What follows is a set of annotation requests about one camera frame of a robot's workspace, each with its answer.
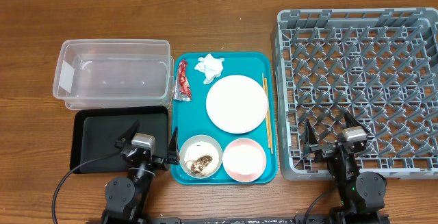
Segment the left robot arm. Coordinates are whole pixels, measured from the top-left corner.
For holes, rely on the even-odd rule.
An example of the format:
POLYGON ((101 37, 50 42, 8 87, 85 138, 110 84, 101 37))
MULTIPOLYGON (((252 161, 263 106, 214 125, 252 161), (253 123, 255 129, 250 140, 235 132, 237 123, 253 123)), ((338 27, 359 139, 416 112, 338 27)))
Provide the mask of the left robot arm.
POLYGON ((116 177, 105 187, 102 223, 150 223, 143 209, 155 174, 168 171, 172 164, 179 164, 177 128, 174 128, 170 142, 165 144, 165 154, 157 155, 155 137, 139 133, 139 126, 140 122, 136 121, 117 139, 116 147, 129 168, 127 176, 116 177))

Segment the grey dishwasher rack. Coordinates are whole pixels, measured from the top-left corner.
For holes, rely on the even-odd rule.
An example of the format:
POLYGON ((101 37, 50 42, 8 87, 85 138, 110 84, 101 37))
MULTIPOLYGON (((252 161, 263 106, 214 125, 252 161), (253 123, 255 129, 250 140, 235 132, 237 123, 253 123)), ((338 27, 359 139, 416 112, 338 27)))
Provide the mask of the grey dishwasher rack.
POLYGON ((282 10, 272 34, 281 174, 330 177, 303 152, 305 126, 333 142, 349 112, 370 132, 362 171, 437 177, 437 11, 282 10))

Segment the teal serving tray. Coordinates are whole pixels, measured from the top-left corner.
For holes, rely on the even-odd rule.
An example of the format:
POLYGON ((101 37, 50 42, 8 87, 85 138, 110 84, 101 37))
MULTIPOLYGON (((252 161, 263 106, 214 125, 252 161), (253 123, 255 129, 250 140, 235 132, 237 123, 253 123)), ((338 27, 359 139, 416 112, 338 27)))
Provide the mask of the teal serving tray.
POLYGON ((258 142, 267 156, 266 169, 258 177, 255 184, 267 184, 271 182, 278 171, 276 128, 274 100, 272 94, 272 77, 271 66, 268 57, 256 51, 222 51, 212 52, 214 58, 223 58, 222 63, 224 70, 216 81, 228 75, 245 75, 258 84, 262 79, 267 79, 268 103, 270 113, 270 125, 272 132, 272 146, 268 146, 268 132, 266 123, 262 122, 253 131, 246 134, 230 134, 216 127, 207 115, 206 97, 211 84, 204 85, 205 74, 197 71, 194 67, 198 64, 198 59, 205 57, 206 52, 184 53, 177 60, 176 64, 185 60, 188 63, 186 75, 192 91, 192 100, 189 102, 174 101, 172 103, 172 127, 178 128, 178 145, 180 147, 191 137, 195 135, 207 135, 214 138, 222 149, 237 138, 250 138, 258 142))

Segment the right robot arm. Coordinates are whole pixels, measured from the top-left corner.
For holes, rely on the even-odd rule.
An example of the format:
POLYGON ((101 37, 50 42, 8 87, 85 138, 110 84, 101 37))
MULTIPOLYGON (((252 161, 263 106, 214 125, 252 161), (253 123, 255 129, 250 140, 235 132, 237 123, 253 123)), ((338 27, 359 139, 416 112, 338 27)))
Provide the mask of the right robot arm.
POLYGON ((366 149, 370 132, 349 112, 344 113, 346 128, 333 143, 317 142, 309 121, 305 123, 305 155, 312 153, 316 162, 325 162, 335 181, 341 200, 321 218, 322 223, 388 223, 379 210, 385 207, 387 180, 375 172, 361 172, 355 154, 366 149))

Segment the wooden chopstick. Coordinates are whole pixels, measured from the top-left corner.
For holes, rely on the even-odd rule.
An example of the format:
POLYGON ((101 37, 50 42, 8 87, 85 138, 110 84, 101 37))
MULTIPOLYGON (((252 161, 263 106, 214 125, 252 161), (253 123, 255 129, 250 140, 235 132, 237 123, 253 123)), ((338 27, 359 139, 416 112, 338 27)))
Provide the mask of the wooden chopstick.
POLYGON ((263 73, 261 74, 261 76, 262 76, 262 87, 263 87, 263 90, 265 92, 266 100, 267 100, 267 111, 266 111, 265 120, 266 120, 268 148, 272 153, 272 141, 271 141, 272 138, 271 138, 271 130, 270 130, 270 128, 271 128, 271 126, 270 126, 270 105, 269 105, 268 89, 266 87, 267 79, 265 78, 263 73))
POLYGON ((268 100, 268 109, 266 114, 266 129, 267 129, 267 137, 268 137, 268 148, 270 150, 270 153, 274 153, 273 149, 273 141, 272 141, 272 126, 271 126, 271 118, 270 118, 270 102, 269 102, 269 94, 268 94, 268 85, 267 85, 267 78, 263 77, 263 89, 265 91, 267 100, 268 100))

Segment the clear plastic bin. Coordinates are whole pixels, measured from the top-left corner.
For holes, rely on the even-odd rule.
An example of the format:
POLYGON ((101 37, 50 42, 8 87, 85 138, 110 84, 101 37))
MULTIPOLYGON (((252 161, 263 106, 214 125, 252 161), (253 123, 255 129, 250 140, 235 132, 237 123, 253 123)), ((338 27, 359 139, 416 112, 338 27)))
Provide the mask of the clear plastic bin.
POLYGON ((60 49, 53 96, 69 110, 169 108, 174 65, 167 40, 67 40, 60 49))

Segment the grey bowl with food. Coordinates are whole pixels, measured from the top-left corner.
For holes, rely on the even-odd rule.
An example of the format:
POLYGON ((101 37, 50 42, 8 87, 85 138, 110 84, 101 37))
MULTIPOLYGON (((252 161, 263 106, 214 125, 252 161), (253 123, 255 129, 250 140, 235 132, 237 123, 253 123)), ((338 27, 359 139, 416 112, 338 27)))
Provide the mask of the grey bowl with food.
POLYGON ((193 136, 181 147, 180 165, 194 179, 211 177, 222 165, 222 147, 211 136, 193 136))

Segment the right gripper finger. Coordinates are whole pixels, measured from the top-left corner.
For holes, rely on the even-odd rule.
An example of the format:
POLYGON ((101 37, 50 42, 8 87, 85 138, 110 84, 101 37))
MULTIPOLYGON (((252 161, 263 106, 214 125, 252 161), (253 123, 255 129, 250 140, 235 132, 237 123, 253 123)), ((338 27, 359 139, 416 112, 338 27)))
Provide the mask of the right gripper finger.
POLYGON ((345 124, 347 128, 351 128, 351 127, 361 127, 362 124, 360 124, 360 122, 358 122, 353 115, 351 115, 351 113, 349 113, 349 111, 345 111, 344 112, 344 120, 345 120, 345 124))
POLYGON ((303 155, 309 155, 310 153, 314 153, 318 148, 318 140, 315 137, 312 126, 307 119, 305 122, 305 137, 304 137, 304 146, 303 146, 303 155))

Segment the crumpled white tissue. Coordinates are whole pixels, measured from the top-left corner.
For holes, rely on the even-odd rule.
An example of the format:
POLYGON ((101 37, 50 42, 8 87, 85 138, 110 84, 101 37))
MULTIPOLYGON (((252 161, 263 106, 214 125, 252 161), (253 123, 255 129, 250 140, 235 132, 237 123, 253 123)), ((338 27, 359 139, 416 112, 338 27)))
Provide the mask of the crumpled white tissue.
POLYGON ((198 63, 194 69, 205 74, 203 83, 204 85, 208 85, 212 83, 215 78, 221 76, 224 69, 223 62, 224 58, 215 58, 209 53, 205 57, 198 59, 198 63))

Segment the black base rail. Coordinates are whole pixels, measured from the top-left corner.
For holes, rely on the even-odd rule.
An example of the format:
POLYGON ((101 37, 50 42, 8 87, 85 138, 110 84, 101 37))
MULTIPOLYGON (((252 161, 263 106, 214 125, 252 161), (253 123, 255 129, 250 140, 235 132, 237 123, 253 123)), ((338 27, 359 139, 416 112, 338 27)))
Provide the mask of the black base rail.
MULTIPOLYGON (((306 223, 310 224, 323 224, 329 223, 329 216, 323 214, 312 214, 309 215, 306 223)), ((151 223, 151 224, 303 224, 304 214, 297 214, 292 218, 256 218, 256 219, 179 219, 179 218, 159 218, 159 219, 149 219, 147 222, 140 223, 151 223)), ((101 221, 88 221, 87 224, 97 224, 102 223, 101 221)), ((353 221, 347 223, 372 223, 365 221, 353 221)), ((390 224, 388 215, 381 215, 380 221, 373 223, 384 223, 390 224)))

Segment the red foil wrapper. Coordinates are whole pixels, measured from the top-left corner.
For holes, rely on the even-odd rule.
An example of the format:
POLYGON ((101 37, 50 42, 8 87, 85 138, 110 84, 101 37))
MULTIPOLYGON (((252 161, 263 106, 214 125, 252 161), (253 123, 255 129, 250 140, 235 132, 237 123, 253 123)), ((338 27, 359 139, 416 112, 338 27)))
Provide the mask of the red foil wrapper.
POLYGON ((187 77, 187 67, 188 62, 186 60, 181 60, 175 79, 175 88, 173 99, 177 101, 189 102, 192 100, 192 92, 190 89, 190 84, 187 77))

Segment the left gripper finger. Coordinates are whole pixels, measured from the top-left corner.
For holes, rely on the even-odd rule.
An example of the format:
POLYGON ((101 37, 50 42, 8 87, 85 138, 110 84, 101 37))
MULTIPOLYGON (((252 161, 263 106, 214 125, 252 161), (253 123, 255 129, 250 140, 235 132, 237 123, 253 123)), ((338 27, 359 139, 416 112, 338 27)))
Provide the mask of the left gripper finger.
POLYGON ((178 127, 175 127, 170 142, 168 144, 168 150, 167 150, 167 162, 173 165, 179 164, 179 146, 178 146, 177 136, 178 136, 178 127))
POLYGON ((117 139, 117 141, 131 141, 136 135, 138 128, 140 126, 139 120, 136 120, 134 124, 125 132, 123 132, 117 139))

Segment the black plastic bin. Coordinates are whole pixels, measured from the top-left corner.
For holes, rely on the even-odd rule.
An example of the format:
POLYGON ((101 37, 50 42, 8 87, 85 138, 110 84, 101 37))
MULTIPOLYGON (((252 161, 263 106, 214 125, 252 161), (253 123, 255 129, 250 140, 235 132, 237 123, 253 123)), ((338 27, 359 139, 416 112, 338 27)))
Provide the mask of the black plastic bin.
POLYGON ((70 168, 119 151, 118 138, 136 121, 138 132, 152 135, 154 154, 167 155, 168 109, 164 106, 82 110, 75 115, 70 168))

